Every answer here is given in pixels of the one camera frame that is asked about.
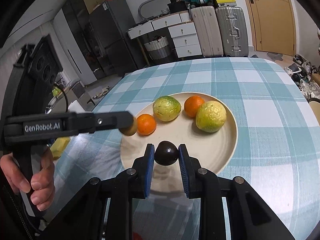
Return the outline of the person's left hand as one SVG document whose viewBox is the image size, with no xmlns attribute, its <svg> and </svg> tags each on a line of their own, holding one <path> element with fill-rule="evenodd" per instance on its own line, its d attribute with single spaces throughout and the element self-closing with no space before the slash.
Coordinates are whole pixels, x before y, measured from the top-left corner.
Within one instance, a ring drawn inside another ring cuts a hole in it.
<svg viewBox="0 0 320 240">
<path fill-rule="evenodd" d="M 40 172 L 33 175 L 31 181 L 28 181 L 19 167 L 14 162 L 12 154 L 6 154 L 1 157 L 1 169 L 15 193 L 23 191 L 24 193 L 33 190 L 30 199 L 39 211 L 44 211 L 50 207 L 55 194 L 54 186 L 54 163 L 50 148 L 47 148 L 41 159 Z"/>
</svg>

